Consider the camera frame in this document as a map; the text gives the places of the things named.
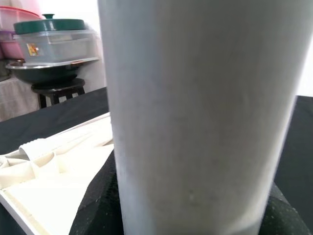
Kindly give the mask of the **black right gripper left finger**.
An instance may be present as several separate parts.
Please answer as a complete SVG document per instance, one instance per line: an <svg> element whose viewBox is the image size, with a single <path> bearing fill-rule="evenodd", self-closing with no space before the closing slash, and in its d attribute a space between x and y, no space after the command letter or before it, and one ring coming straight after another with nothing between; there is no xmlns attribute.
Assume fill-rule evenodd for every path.
<svg viewBox="0 0 313 235"><path fill-rule="evenodd" d="M114 151L87 187L71 235L121 235L122 215Z"/></svg>

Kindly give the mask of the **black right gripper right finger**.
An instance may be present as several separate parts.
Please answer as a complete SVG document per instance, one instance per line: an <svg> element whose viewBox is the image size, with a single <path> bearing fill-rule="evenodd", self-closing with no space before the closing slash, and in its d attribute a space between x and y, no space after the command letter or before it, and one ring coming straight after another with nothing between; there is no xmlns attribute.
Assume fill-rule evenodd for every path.
<svg viewBox="0 0 313 235"><path fill-rule="evenodd" d="M260 235L311 235L297 210L290 205L276 184L272 185Z"/></svg>

